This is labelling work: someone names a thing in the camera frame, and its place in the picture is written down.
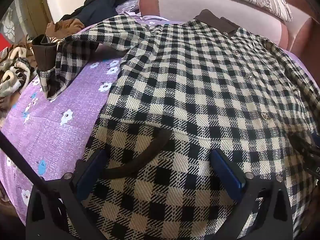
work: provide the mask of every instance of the metal screw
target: metal screw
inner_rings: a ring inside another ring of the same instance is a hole
[[[72,173],[71,172],[67,172],[66,174],[63,175],[64,179],[71,179],[72,177]]]
[[[282,182],[283,178],[281,176],[276,176],[276,180],[279,181],[279,182]]]
[[[253,179],[254,178],[254,175],[251,172],[246,172],[245,176],[247,177],[247,179]]]
[[[262,118],[264,119],[264,120],[270,120],[271,119],[271,117],[269,116],[269,114],[268,113],[265,113],[265,112],[262,112],[261,113],[261,116],[262,116]]]

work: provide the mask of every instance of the pink sofa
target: pink sofa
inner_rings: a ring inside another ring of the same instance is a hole
[[[310,15],[313,20],[309,37],[306,44],[299,55],[300,60],[309,70],[317,84],[320,84],[320,66],[319,66],[319,52],[320,52],[320,19],[316,18],[316,14],[311,10],[309,4],[305,0],[286,0],[287,3],[293,5],[299,10]]]
[[[273,14],[241,0],[140,0],[141,14],[169,20],[188,21],[203,9],[225,17],[252,33],[267,37],[300,57],[312,31],[314,20],[303,10],[289,5],[293,21],[283,22]]]

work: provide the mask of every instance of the brown clothing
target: brown clothing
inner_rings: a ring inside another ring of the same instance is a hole
[[[63,39],[67,36],[79,32],[82,29],[84,29],[84,25],[78,19],[70,19],[66,21],[61,20],[56,23],[48,23],[45,35],[50,38],[54,37]]]

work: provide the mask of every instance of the white flower print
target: white flower print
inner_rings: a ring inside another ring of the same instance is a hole
[[[9,157],[7,157],[7,166],[10,167],[11,166],[11,159]]]
[[[90,65],[90,68],[95,68],[95,67],[97,67],[98,65],[99,65],[99,62],[92,63],[92,64]]]
[[[25,118],[24,122],[23,123],[26,123],[30,120],[30,114],[27,115],[27,117]]]
[[[68,109],[68,111],[64,112],[61,118],[60,125],[62,126],[68,121],[72,120],[72,115],[73,115],[73,112],[71,111],[71,109]]]
[[[112,67],[107,71],[107,74],[112,75],[112,74],[117,73],[117,71],[118,71],[118,67]]]
[[[119,63],[119,60],[114,60],[110,63],[110,67],[114,67]]]
[[[30,109],[30,107],[31,107],[31,103],[30,103],[29,105],[27,105],[27,107],[26,107],[26,109],[25,109],[24,111],[25,111],[25,112],[28,112],[29,109]]]
[[[30,191],[23,189],[22,192],[21,192],[21,197],[22,197],[22,200],[25,203],[25,205],[28,206],[29,199],[30,199]]]
[[[38,100],[39,100],[39,98],[35,98],[35,101],[33,102],[33,105],[35,105]]]
[[[100,86],[99,91],[100,92],[105,92],[108,91],[111,88],[112,83],[104,83],[103,85]]]
[[[4,35],[12,42],[15,42],[14,38],[14,24],[11,21],[12,9],[9,7],[6,12],[6,17],[2,20]]]
[[[32,85],[33,86],[37,86],[37,85],[39,85],[40,84],[40,78],[35,78],[34,80],[33,80],[33,82],[32,82]]]

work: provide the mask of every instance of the black pole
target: black pole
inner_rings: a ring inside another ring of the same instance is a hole
[[[0,131],[0,149],[14,162],[14,164],[23,172],[25,176],[39,189],[39,191],[51,197],[51,193],[47,185],[42,179],[35,173],[29,163],[22,157],[18,150],[12,145],[12,143],[4,136]]]

